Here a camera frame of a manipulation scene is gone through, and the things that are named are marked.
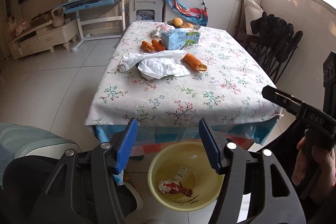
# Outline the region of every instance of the blue desk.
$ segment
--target blue desk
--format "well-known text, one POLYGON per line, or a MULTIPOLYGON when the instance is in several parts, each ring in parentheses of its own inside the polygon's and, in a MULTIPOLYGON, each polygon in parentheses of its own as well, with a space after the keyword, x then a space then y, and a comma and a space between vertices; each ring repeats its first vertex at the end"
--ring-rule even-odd
POLYGON ((78 50, 78 47, 84 41, 104 39, 104 38, 119 38, 119 37, 121 37, 121 35, 104 35, 104 36, 101 36, 101 37, 91 37, 90 34, 87 34, 87 35, 84 36, 82 25, 88 25, 88 24, 93 24, 93 23, 98 23, 98 22, 108 22, 108 21, 119 21, 119 20, 121 20, 123 31, 126 29, 126 24, 125 24, 125 0, 70 0, 66 3, 63 3, 59 6, 57 6, 56 8, 63 8, 63 11, 64 11, 65 14, 69 14, 69 13, 73 13, 73 12, 76 13, 76 21, 77 21, 80 41, 77 43, 77 45, 75 45, 71 48, 72 52, 76 52, 78 50), (120 4, 120 11, 121 11, 120 16, 96 18, 96 19, 81 21, 79 11, 85 10, 85 9, 96 8, 96 7, 100 7, 100 6, 105 6, 105 5, 113 5, 115 3, 120 4))

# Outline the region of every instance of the human hand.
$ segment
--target human hand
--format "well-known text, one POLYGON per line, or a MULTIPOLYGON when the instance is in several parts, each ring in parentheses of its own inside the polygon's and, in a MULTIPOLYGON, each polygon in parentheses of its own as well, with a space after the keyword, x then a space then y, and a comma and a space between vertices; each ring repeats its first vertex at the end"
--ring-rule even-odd
MULTIPOLYGON (((296 157, 295 168, 292 176, 292 181, 295 185, 299 185, 306 176, 306 170, 308 168, 307 158, 304 152, 305 137, 297 145, 299 153, 296 157)), ((329 152, 326 149, 313 146, 312 157, 320 165, 321 174, 316 182, 316 185, 309 192, 311 200, 320 205, 331 194, 335 184, 335 152, 329 152)))

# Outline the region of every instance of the screw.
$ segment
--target screw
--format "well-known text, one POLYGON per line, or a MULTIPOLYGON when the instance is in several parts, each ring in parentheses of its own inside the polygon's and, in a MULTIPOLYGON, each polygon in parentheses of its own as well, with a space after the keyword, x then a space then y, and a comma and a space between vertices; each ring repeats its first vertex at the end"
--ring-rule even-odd
POLYGON ((264 149, 262 152, 263 152, 263 154, 264 154, 265 156, 267 156, 267 157, 269 157, 269 156, 272 155, 272 151, 269 150, 269 149, 264 149))
POLYGON ((65 155, 67 155, 68 157, 70 157, 70 156, 72 156, 74 153, 75 153, 74 150, 69 149, 69 150, 67 150, 67 151, 65 152, 65 155))
POLYGON ((228 143, 226 146, 227 146, 229 149, 231 149, 231 150, 237 148, 237 145, 236 145, 235 143, 232 143, 232 142, 228 143))
POLYGON ((105 143, 102 143, 102 144, 100 145, 100 147, 101 147, 102 149, 108 149, 108 148, 111 147, 111 144, 110 144, 109 142, 105 142, 105 143))

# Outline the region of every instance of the white appliance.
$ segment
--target white appliance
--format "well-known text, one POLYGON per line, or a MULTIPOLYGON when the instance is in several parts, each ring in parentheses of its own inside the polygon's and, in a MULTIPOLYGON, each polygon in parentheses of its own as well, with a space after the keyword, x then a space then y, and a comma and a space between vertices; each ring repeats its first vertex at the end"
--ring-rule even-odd
POLYGON ((162 22, 162 9, 163 0, 133 0, 129 7, 129 21, 162 22))

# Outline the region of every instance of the gray chair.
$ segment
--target gray chair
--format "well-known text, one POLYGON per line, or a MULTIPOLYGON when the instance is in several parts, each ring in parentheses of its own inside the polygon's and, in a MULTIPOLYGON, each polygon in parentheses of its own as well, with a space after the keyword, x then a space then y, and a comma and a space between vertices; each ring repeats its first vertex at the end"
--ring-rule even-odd
POLYGON ((72 140, 64 139, 49 131, 17 124, 0 123, 0 185, 6 166, 19 157, 28 155, 60 159, 64 152, 73 149, 81 152, 72 140))

